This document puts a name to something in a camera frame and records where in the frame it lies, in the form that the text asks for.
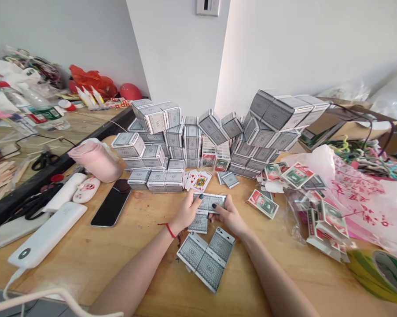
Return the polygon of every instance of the pink thermos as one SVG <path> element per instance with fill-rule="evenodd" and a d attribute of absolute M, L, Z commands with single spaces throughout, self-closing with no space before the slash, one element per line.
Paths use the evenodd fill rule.
<path fill-rule="evenodd" d="M 68 152 L 69 157 L 84 166 L 103 183 L 116 181 L 122 175 L 122 169 L 101 143 L 87 141 Z"/>

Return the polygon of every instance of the black phone screen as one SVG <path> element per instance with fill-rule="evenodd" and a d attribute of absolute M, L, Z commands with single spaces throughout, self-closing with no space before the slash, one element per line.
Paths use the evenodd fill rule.
<path fill-rule="evenodd" d="M 95 227 L 112 227 L 124 208 L 131 187 L 126 179 L 117 180 L 90 223 Z"/>

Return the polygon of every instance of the charging cable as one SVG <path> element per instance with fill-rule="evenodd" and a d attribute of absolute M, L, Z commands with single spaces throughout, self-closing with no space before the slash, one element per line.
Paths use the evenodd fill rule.
<path fill-rule="evenodd" d="M 14 275 L 11 276 L 8 284 L 6 284 L 4 292 L 2 293 L 3 297 L 5 300 L 9 299 L 8 296 L 8 288 L 11 286 L 12 283 L 14 283 L 17 279 L 19 279 L 21 277 L 21 275 L 26 271 L 26 269 L 23 268 L 19 268 Z M 21 305 L 21 317 L 24 317 L 24 310 L 25 310 L 25 304 Z"/>

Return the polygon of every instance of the plastic water bottle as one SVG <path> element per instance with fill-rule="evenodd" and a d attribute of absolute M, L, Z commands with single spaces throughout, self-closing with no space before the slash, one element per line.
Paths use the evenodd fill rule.
<path fill-rule="evenodd" d="M 36 124 L 36 127 L 41 129 L 50 129 L 52 125 L 48 123 L 47 119 L 38 112 L 25 98 L 24 96 L 11 88 L 5 81 L 0 82 L 0 87 L 6 98 L 16 106 L 23 114 L 26 115 L 31 121 Z"/>
<path fill-rule="evenodd" d="M 28 84 L 21 83 L 18 86 L 21 88 L 24 98 L 27 99 L 28 102 L 30 102 L 30 104 L 40 112 L 53 127 L 58 130 L 66 130 L 71 127 L 70 123 L 61 116 L 50 102 L 42 95 L 31 90 L 28 87 Z"/>

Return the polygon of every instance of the red string bracelet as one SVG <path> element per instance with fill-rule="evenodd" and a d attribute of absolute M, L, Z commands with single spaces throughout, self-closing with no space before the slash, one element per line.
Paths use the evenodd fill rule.
<path fill-rule="evenodd" d="M 163 223 L 163 224 L 158 224 L 158 225 L 166 225 L 166 227 L 168 228 L 169 233 L 171 234 L 171 236 L 172 236 L 174 239 L 176 239 L 176 236 L 173 235 L 173 233 L 172 233 L 172 231 L 171 231 L 171 228 L 169 228 L 169 224 L 168 224 L 167 222 L 165 222 L 165 223 Z"/>

